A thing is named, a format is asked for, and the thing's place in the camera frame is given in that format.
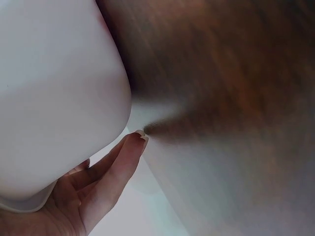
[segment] skin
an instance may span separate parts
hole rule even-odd
[[[0,210],[2,236],[87,236],[114,207],[134,174],[145,140],[125,136],[89,167],[85,161],[60,178],[46,205],[35,213]]]

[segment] fingernail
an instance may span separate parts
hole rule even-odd
[[[137,130],[137,131],[135,131],[135,133],[140,134],[141,137],[142,136],[146,136],[146,134],[145,134],[145,132],[143,130]]]
[[[148,145],[148,141],[149,141],[149,137],[146,137],[146,136],[141,136],[142,139],[144,139],[144,144],[143,144],[143,149],[142,149],[142,152],[141,152],[141,155],[143,154],[144,150],[146,149],[147,145]]]

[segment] white surface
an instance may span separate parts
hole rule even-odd
[[[92,0],[1,5],[0,196],[29,198],[125,127],[130,88],[98,16]]]
[[[96,163],[125,134],[91,158]],[[144,156],[133,178],[127,184],[116,206],[94,228],[90,236],[188,236],[156,179]]]

